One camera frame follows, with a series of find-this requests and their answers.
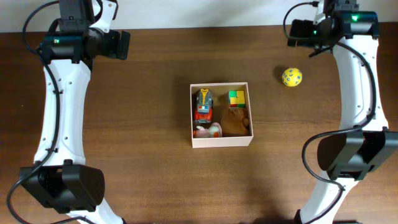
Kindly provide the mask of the red grey toy truck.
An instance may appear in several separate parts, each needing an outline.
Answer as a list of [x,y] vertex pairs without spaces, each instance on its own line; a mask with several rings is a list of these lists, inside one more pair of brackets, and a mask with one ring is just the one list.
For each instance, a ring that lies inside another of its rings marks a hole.
[[213,116],[213,97],[209,89],[197,92],[194,121],[196,123],[211,123]]

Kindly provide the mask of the yellow ball with blue letters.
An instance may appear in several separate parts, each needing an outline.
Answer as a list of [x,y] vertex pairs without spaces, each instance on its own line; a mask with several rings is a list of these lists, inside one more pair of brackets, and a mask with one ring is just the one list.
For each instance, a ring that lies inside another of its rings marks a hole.
[[303,80],[302,72],[297,68],[288,68],[282,74],[282,83],[285,86],[295,87]]

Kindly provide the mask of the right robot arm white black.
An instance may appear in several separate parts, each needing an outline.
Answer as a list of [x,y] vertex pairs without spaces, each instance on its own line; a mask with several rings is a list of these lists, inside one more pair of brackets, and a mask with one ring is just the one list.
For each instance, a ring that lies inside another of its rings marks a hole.
[[315,18],[294,20],[284,29],[290,47],[308,47],[314,55],[331,53],[338,67],[341,121],[336,131],[314,136],[320,173],[295,223],[333,223],[343,200],[365,176],[397,150],[389,129],[377,77],[379,21],[356,1],[311,1]]

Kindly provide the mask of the brown teddy bear plush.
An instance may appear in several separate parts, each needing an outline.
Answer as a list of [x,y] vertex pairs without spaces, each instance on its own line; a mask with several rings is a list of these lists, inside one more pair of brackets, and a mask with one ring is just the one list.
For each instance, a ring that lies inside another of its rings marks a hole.
[[246,108],[227,109],[221,117],[222,132],[226,137],[249,136],[249,124]]

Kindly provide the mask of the pink white toy duck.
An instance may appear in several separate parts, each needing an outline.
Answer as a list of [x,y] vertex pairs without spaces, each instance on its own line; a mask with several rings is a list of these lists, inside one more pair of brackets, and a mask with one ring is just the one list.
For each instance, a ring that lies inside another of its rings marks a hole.
[[194,138],[221,138],[222,136],[222,128],[219,123],[213,123],[209,128],[196,126],[196,130],[193,131]]

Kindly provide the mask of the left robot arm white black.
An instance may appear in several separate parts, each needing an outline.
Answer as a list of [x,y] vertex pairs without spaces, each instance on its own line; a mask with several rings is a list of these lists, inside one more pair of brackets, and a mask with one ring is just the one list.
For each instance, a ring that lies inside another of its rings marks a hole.
[[40,144],[18,184],[43,207],[80,223],[122,223],[105,197],[104,174],[83,150],[85,95],[95,57],[124,60],[130,34],[110,28],[116,1],[59,1],[60,17],[35,50],[44,67],[45,111]]

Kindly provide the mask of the colourful puzzle cube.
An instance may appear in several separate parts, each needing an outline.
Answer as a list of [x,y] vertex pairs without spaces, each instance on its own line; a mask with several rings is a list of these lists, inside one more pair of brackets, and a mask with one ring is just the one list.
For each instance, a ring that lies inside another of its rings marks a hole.
[[246,106],[244,90],[231,90],[228,93],[230,108],[244,108]]

